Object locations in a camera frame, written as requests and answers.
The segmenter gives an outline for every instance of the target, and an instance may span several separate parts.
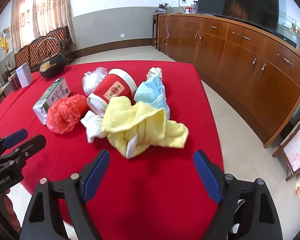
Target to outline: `blue gripper pad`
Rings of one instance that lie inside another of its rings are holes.
[[[97,189],[106,173],[110,163],[110,154],[104,151],[103,155],[98,160],[97,164],[93,167],[91,173],[86,178],[83,188],[82,201],[87,203],[91,200],[97,192]]]
[[[14,134],[4,138],[4,142],[2,143],[2,147],[6,149],[10,149],[18,143],[22,142],[28,137],[28,132],[26,129],[22,129]]]
[[[194,153],[193,157],[194,166],[200,176],[201,181],[209,195],[209,197],[216,201],[217,204],[223,199],[221,195],[221,188],[218,180],[213,175],[211,169],[208,167],[205,160],[202,158],[199,151]]]

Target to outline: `hand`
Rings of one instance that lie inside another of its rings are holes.
[[[15,229],[16,231],[20,231],[21,227],[20,227],[20,223],[19,220],[17,218],[17,215],[15,214],[14,210],[13,210],[13,204],[11,202],[11,200],[8,198],[7,194],[10,193],[10,189],[6,190],[3,193],[3,202],[4,202],[4,206],[7,210],[11,225],[13,227],[13,229]]]

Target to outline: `teapot handle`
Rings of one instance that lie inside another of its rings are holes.
[[[41,41],[40,44],[39,44],[39,46],[38,46],[38,48],[37,48],[38,59],[39,59],[40,62],[41,62],[42,60],[41,60],[40,55],[39,55],[39,48],[40,48],[41,44],[42,44],[43,42],[45,42],[46,40],[48,40],[48,39],[53,39],[53,40],[56,40],[56,41],[58,42],[58,46],[59,46],[59,55],[61,54],[60,40],[57,39],[57,38],[55,38],[55,37],[48,37],[48,38],[44,39],[43,41]]]

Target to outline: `white box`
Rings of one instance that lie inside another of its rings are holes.
[[[23,88],[30,85],[33,81],[28,62],[26,62],[22,66],[18,67],[16,69],[16,74],[17,74],[20,84]]]
[[[56,79],[43,93],[39,100],[32,107],[33,111],[42,124],[47,123],[48,109],[60,98],[66,98],[70,94],[65,78]]]

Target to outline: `red plastic bag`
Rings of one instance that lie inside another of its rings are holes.
[[[54,133],[70,132],[88,110],[87,98],[83,95],[61,98],[48,110],[47,127]]]

